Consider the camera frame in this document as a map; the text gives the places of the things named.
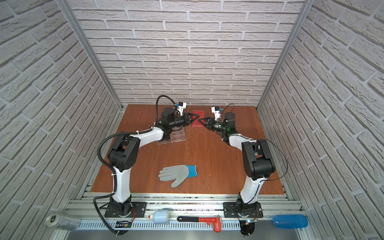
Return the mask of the clear acrylic card organizer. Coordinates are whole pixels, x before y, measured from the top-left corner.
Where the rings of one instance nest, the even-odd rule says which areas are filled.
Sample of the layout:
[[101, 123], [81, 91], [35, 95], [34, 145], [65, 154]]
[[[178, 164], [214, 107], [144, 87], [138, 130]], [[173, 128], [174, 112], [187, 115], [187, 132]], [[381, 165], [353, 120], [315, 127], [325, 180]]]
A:
[[176, 142], [183, 142], [186, 140], [186, 132], [183, 127], [173, 128], [169, 135], [169, 139], [160, 140], [157, 142], [158, 145], [171, 144]]

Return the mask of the red leather card holder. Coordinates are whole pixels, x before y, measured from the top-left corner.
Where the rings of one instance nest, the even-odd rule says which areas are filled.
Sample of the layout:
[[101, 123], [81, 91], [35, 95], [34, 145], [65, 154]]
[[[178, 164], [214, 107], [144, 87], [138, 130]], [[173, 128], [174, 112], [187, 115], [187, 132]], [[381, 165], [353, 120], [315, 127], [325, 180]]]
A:
[[199, 122], [199, 119], [202, 119], [205, 117], [205, 112], [200, 110], [193, 110], [193, 122], [192, 127], [194, 128], [202, 128], [203, 125]]

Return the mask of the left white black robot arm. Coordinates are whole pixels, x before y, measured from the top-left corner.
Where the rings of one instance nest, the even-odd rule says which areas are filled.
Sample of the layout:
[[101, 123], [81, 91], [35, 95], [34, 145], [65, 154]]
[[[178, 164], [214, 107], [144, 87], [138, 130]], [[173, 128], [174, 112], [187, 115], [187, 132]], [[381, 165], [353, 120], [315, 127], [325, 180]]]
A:
[[139, 149], [157, 141], [167, 141], [174, 128], [185, 128], [199, 119], [199, 115], [185, 113], [187, 104], [175, 103], [169, 96], [160, 95], [156, 100], [154, 126], [135, 133], [120, 132], [106, 137], [98, 146], [99, 161], [112, 171], [113, 190], [109, 195], [95, 197], [96, 200], [109, 198], [109, 208], [119, 216], [128, 215], [131, 204], [130, 174], [137, 161]]

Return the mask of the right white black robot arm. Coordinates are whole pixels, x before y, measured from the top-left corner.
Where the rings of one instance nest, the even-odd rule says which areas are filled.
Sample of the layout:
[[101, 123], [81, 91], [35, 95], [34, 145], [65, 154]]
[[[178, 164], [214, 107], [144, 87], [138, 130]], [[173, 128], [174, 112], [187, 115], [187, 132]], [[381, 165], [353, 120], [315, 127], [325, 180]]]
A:
[[200, 118], [206, 129], [216, 132], [227, 145], [242, 151], [243, 167], [247, 175], [243, 189], [240, 191], [234, 210], [239, 216], [260, 213], [259, 196], [266, 182], [276, 181], [271, 175], [276, 171], [268, 139], [252, 139], [240, 134], [236, 129], [236, 115], [224, 109], [211, 107], [213, 117]]

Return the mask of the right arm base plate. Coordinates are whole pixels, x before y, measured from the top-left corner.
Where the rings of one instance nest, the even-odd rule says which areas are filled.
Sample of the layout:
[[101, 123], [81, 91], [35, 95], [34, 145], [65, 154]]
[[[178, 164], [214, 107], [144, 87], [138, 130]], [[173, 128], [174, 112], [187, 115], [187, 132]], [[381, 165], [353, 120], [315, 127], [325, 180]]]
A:
[[226, 218], [263, 218], [263, 210], [259, 202], [243, 204], [240, 202], [224, 202], [224, 216]]

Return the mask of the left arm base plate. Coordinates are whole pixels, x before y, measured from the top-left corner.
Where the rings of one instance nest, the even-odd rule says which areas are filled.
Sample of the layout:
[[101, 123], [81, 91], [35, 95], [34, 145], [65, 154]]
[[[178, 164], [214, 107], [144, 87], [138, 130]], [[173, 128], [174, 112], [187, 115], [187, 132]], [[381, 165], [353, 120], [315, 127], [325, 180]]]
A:
[[136, 218], [143, 218], [146, 208], [146, 202], [118, 203], [112, 201], [108, 203], [104, 216], [106, 218], [133, 218], [134, 214], [136, 214]]

